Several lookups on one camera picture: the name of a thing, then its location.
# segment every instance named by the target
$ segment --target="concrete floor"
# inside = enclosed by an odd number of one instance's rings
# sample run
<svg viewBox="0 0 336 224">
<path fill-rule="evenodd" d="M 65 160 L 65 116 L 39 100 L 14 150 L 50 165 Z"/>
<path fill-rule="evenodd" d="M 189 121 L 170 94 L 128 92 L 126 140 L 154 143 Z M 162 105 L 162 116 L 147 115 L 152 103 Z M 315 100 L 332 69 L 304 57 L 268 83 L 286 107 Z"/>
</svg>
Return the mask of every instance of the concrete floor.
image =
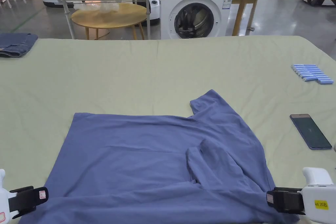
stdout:
<svg viewBox="0 0 336 224">
<path fill-rule="evenodd" d="M 63 9 L 46 8 L 42 0 L 6 4 L 0 8 L 0 32 L 31 32 L 39 38 L 70 39 Z M 311 7 L 302 0 L 258 0 L 253 26 L 246 31 L 252 5 L 248 4 L 241 23 L 240 35 L 297 35 L 306 38 L 336 60 L 336 7 Z M 238 5 L 232 5 L 226 35 L 230 36 Z M 83 27 L 74 25 L 76 38 L 85 39 Z M 152 39 L 159 39 L 159 25 L 151 27 Z M 101 39 L 133 39 L 130 28 L 114 29 Z"/>
</svg>

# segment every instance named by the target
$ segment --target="washing machine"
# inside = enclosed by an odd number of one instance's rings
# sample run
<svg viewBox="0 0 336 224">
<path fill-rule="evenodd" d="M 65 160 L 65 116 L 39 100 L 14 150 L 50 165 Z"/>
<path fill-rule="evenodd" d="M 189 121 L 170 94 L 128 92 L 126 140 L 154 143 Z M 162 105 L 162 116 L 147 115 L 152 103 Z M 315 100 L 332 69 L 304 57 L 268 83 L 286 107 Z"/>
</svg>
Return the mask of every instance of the washing machine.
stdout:
<svg viewBox="0 0 336 224">
<path fill-rule="evenodd" d="M 160 38 L 225 36 L 232 0 L 160 0 Z"/>
</svg>

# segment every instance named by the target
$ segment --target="green floor line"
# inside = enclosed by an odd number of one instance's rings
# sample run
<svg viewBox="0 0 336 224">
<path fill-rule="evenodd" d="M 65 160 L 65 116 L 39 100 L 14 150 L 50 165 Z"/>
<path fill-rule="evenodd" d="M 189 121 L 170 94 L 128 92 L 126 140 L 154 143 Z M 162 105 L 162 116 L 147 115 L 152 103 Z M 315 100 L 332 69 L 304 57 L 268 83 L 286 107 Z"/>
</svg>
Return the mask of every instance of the green floor line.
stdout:
<svg viewBox="0 0 336 224">
<path fill-rule="evenodd" d="M 10 32 L 15 32 L 17 31 L 20 27 L 22 27 L 24 24 L 26 24 L 29 20 L 31 20 L 34 16 L 39 14 L 42 10 L 44 10 L 44 7 L 42 7 L 40 10 L 37 12 L 33 13 L 31 16 L 29 16 L 24 22 L 20 23 L 18 26 L 16 26 L 14 29 L 12 29 Z"/>
</svg>

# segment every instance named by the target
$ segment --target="white sticker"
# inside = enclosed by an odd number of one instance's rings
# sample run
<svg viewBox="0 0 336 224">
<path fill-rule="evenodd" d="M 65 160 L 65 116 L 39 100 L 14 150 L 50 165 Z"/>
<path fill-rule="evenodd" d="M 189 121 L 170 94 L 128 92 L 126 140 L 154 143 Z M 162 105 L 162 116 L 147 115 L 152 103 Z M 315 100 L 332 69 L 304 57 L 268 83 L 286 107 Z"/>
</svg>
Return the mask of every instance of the white sticker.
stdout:
<svg viewBox="0 0 336 224">
<path fill-rule="evenodd" d="M 273 196 L 272 195 L 270 195 L 270 194 L 266 194 L 266 200 L 269 202 L 269 203 L 274 203 L 273 202 Z"/>
<path fill-rule="evenodd" d="M 5 220 L 6 220 L 5 213 L 4 212 L 0 213 L 0 222 L 4 222 Z"/>
<path fill-rule="evenodd" d="M 232 0 L 223 0 L 222 10 L 230 9 Z"/>
<path fill-rule="evenodd" d="M 40 199 L 46 198 L 45 191 L 40 191 Z"/>
</svg>

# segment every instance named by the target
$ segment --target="smartphone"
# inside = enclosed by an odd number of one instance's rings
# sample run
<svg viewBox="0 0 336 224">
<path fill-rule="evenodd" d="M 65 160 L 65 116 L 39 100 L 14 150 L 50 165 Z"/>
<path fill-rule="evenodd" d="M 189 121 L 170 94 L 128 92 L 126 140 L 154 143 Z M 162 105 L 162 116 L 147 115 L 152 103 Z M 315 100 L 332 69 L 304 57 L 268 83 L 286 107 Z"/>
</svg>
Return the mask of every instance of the smartphone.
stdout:
<svg viewBox="0 0 336 224">
<path fill-rule="evenodd" d="M 308 114 L 291 114 L 291 120 L 311 150 L 327 150 L 332 146 Z"/>
</svg>

